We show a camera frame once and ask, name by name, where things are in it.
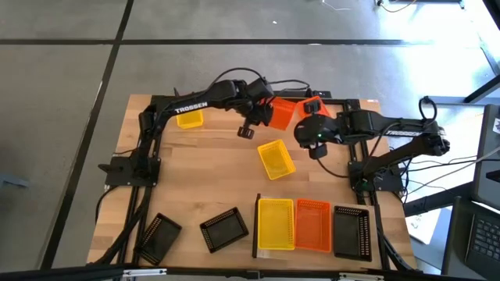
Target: wooden table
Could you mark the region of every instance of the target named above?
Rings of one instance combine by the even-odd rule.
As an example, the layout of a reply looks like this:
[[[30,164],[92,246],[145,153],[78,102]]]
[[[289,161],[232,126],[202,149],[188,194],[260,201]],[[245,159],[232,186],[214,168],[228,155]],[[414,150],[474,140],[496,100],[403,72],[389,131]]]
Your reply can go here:
[[[135,148],[138,139],[138,114],[151,101],[151,95],[130,96],[123,120],[117,151]],[[332,116],[341,106],[328,105]],[[380,111],[377,101],[361,101],[361,107]],[[162,158],[159,182],[153,189],[147,225],[158,212],[166,215],[183,229],[161,266],[202,269],[294,269],[294,270],[360,270],[380,269],[374,210],[371,206],[355,205],[355,194],[347,179],[324,172],[308,152],[301,149],[293,137],[292,120],[287,131],[269,127],[254,127],[252,140],[237,137],[243,119],[234,111],[203,109],[203,127],[182,130],[171,119],[163,134],[159,156]],[[278,180],[269,180],[261,163],[257,146],[282,139],[290,152],[297,171]],[[368,143],[371,150],[374,141]],[[388,151],[383,140],[376,155]],[[328,156],[322,158],[330,170],[347,174],[347,146],[328,144]],[[123,228],[130,187],[118,187],[104,199],[95,227],[87,260],[95,261],[112,244]],[[329,201],[333,206],[345,205],[367,208],[370,211],[372,243],[371,262],[336,258],[315,251],[259,251],[252,258],[252,230],[255,197],[307,198]],[[416,267],[401,202],[389,192],[377,193],[384,232],[397,252]],[[224,249],[210,254],[199,224],[238,207],[250,230],[250,235]],[[131,261],[135,231],[130,235],[126,261]],[[150,265],[145,260],[141,265]]]

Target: orange object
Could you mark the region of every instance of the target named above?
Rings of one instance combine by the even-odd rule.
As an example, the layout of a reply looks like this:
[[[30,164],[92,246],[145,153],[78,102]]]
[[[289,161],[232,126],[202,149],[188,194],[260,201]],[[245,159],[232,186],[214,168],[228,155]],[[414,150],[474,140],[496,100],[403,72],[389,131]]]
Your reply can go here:
[[[315,97],[308,98],[306,100],[297,102],[298,115],[300,116],[301,119],[304,119],[305,117],[311,115],[311,113],[305,113],[305,111],[304,111],[304,104],[307,102],[310,102],[310,101],[320,101],[320,110],[316,114],[321,114],[324,116],[331,117],[330,113],[328,112],[327,108],[325,107],[325,104],[321,100],[320,96],[315,96]]]
[[[270,104],[273,106],[273,117],[269,126],[278,130],[286,130],[291,118],[294,116],[297,103],[276,97]]]
[[[331,252],[331,206],[324,201],[297,200],[295,247]]]

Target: gray floor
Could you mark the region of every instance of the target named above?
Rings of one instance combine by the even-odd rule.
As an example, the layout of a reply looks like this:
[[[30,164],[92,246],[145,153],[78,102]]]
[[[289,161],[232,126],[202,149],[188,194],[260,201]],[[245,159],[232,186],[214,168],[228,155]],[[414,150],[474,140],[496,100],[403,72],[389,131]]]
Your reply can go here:
[[[113,38],[125,3],[51,0],[42,5],[35,0],[0,0],[0,38]],[[171,94],[173,87],[181,93],[196,91],[227,68],[247,66],[273,80],[307,80],[336,98],[378,99],[388,116],[419,118],[420,97],[467,95],[493,77],[470,15],[456,4],[416,4],[389,14],[370,1],[326,3],[137,1],[125,38],[356,38],[437,44],[123,46],[55,266],[85,263],[104,181],[97,164],[107,162],[113,152],[129,94]],[[38,266],[109,50],[108,46],[0,47],[0,171],[31,182],[27,189],[0,190],[0,272]],[[247,73],[228,77],[253,78]],[[450,122],[466,111],[440,108],[440,120]]]

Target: black mesh tray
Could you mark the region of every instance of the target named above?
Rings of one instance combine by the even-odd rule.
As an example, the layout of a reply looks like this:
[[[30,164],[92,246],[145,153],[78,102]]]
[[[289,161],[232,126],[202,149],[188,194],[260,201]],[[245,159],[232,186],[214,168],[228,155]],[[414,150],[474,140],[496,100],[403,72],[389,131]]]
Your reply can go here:
[[[210,253],[248,235],[247,226],[236,207],[200,224],[200,229]]]
[[[166,252],[179,236],[181,229],[182,227],[173,220],[158,213],[142,236],[141,243],[135,247],[134,251],[153,265],[159,265]]]
[[[334,253],[339,258],[372,261],[368,210],[335,207]]]

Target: small yellow bin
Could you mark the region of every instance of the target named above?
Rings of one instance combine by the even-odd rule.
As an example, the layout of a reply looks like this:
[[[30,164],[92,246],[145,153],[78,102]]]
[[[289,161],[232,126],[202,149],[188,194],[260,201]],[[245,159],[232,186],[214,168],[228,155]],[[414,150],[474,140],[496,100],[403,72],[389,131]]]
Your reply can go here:
[[[177,125],[182,129],[190,129],[203,125],[202,110],[201,109],[195,110],[193,112],[188,112],[178,115]]]
[[[259,249],[294,250],[294,201],[260,199],[257,241]]]
[[[295,165],[282,140],[261,145],[257,150],[270,180],[295,172]]]

